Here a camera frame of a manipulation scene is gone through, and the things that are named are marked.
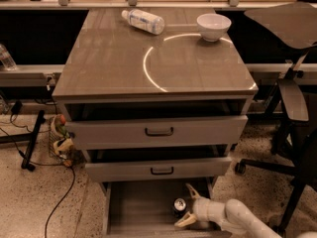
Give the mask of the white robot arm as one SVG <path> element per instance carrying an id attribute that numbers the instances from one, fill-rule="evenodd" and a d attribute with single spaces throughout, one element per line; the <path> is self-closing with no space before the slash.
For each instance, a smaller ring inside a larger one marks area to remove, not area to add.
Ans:
<path id="1" fill-rule="evenodd" d="M 218 202 L 200 195 L 190 183 L 186 187 L 192 199 L 192 211 L 187 211 L 176 221 L 176 227 L 183 228 L 196 222 L 214 222 L 222 231 L 233 234 L 250 233 L 253 238 L 282 238 L 238 199 Z"/>

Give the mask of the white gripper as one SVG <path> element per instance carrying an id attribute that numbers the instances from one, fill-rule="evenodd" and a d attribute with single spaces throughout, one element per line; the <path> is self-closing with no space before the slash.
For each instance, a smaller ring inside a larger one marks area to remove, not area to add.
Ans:
<path id="1" fill-rule="evenodd" d="M 193 202 L 193 213 L 187 211 L 182 218 L 174 223 L 175 227 L 183 228 L 198 221 L 215 221 L 217 219 L 217 212 L 215 211 L 217 203 L 211 199 L 201 197 L 199 192 L 190 184 L 186 187 L 189 190 Z"/>

